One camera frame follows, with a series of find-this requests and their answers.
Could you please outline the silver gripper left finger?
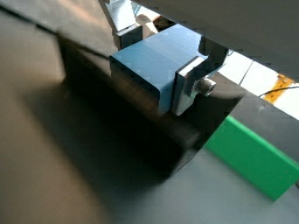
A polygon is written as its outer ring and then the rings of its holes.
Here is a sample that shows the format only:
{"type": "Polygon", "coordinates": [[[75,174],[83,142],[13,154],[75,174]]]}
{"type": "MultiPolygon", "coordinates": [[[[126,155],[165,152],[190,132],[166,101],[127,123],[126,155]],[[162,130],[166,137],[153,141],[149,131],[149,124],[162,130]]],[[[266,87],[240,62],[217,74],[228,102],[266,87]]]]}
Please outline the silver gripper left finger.
{"type": "Polygon", "coordinates": [[[137,17],[130,0],[98,0],[113,29],[118,49],[125,49],[143,39],[143,26],[137,17]]]}

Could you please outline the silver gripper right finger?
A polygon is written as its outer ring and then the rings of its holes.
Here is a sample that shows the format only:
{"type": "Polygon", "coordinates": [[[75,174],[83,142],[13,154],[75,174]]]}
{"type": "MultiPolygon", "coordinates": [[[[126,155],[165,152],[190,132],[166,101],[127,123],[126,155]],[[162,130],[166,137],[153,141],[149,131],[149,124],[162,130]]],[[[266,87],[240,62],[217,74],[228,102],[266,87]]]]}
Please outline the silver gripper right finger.
{"type": "Polygon", "coordinates": [[[201,37],[199,53],[175,73],[173,112],[181,116],[194,104],[197,95],[210,96],[217,82],[211,76],[223,67],[230,49],[205,36],[201,37]]]}

